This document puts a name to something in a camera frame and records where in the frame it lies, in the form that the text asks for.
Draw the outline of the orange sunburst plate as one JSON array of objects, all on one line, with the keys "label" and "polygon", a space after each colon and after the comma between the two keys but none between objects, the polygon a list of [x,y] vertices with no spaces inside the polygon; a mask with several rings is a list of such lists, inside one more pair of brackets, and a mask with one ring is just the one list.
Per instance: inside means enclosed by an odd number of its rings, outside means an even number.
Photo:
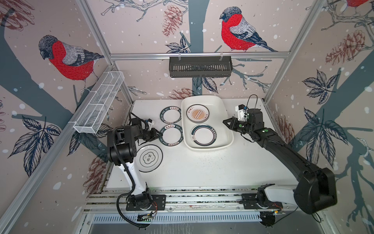
[{"label": "orange sunburst plate", "polygon": [[194,104],[187,111],[187,118],[193,123],[203,123],[209,118],[209,110],[204,105]]}]

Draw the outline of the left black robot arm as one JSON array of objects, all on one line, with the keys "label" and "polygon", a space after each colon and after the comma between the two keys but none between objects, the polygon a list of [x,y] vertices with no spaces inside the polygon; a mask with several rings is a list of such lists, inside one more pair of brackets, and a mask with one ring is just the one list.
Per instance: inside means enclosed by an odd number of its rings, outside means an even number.
[{"label": "left black robot arm", "polygon": [[151,119],[143,120],[137,116],[130,119],[128,125],[107,132],[108,160],[123,171],[130,186],[130,192],[125,196],[133,207],[147,208],[153,203],[150,189],[134,161],[137,155],[136,142],[141,139],[146,143],[160,136],[160,132],[153,128]]}]

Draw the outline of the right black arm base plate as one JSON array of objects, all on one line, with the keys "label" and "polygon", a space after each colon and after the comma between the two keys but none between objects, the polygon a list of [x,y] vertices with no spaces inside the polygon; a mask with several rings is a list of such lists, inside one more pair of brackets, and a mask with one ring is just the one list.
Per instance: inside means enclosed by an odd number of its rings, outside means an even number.
[{"label": "right black arm base plate", "polygon": [[257,194],[242,194],[242,199],[239,201],[246,210],[253,209],[272,209],[281,210],[283,205],[281,202],[271,202],[267,197],[260,196]]}]

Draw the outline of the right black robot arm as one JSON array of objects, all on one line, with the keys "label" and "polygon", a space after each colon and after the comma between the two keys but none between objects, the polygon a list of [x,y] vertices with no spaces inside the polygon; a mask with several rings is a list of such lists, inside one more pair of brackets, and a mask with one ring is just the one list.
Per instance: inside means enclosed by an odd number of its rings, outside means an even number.
[{"label": "right black robot arm", "polygon": [[250,135],[250,142],[272,153],[294,175],[298,185],[277,186],[266,184],[258,188],[257,203],[267,207],[271,202],[298,206],[306,214],[313,214],[334,206],[338,202],[335,176],[328,168],[321,169],[287,145],[271,128],[266,128],[260,109],[238,106],[239,117],[223,121],[230,130]]}]

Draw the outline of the white plate black cloud emblem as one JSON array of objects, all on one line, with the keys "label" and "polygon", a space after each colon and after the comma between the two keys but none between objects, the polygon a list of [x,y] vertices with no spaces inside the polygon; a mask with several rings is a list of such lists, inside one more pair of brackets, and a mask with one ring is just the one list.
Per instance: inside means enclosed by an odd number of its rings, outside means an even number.
[{"label": "white plate black cloud emblem", "polygon": [[141,147],[134,159],[140,172],[149,173],[161,165],[163,152],[160,147],[150,144]]}]

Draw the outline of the green ring plate mid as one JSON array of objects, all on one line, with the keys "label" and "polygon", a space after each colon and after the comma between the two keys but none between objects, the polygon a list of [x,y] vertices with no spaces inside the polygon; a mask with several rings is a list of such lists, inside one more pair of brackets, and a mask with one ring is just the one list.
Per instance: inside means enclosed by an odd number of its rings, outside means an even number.
[{"label": "green ring plate mid", "polygon": [[176,146],[183,141],[183,129],[180,125],[166,125],[161,129],[160,133],[160,142],[165,146]]}]

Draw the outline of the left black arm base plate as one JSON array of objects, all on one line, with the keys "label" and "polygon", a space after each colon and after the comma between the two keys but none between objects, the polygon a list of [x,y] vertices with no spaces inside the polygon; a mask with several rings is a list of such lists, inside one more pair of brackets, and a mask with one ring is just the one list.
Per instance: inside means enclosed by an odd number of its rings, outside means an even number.
[{"label": "left black arm base plate", "polygon": [[166,195],[131,195],[127,201],[126,211],[164,211]]}]

